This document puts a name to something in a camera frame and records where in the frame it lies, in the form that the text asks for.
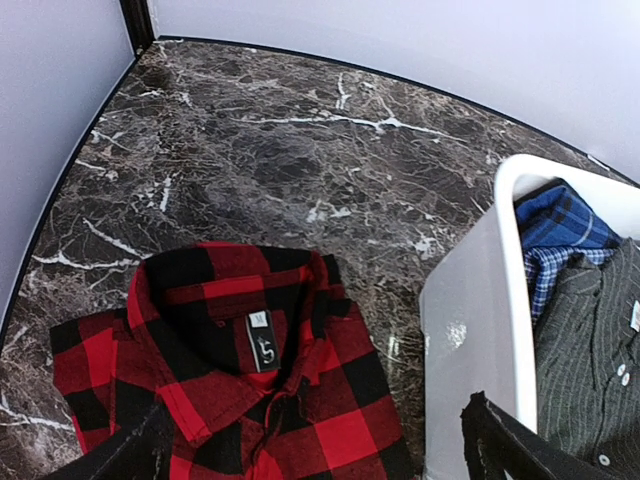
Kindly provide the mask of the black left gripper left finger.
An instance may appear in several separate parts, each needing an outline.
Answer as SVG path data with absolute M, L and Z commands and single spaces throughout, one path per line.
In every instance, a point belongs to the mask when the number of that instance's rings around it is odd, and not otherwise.
M 47 475 L 47 480 L 168 479 L 174 424 L 155 404 L 92 452 Z

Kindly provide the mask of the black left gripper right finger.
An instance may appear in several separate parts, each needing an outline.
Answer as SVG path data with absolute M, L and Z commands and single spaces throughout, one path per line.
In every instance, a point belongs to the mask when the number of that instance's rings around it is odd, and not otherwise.
M 557 391 L 541 401 L 536 434 L 474 393 L 461 414 L 472 479 L 637 479 L 639 394 Z

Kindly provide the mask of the red black plaid shirt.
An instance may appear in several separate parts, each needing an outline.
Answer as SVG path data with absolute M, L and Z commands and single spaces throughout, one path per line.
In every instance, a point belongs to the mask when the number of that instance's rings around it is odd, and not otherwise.
M 124 308 L 57 325 L 50 344 L 82 456 L 160 404 L 174 424 L 168 479 L 414 475 L 330 255 L 218 242 L 164 252 L 138 267 Z

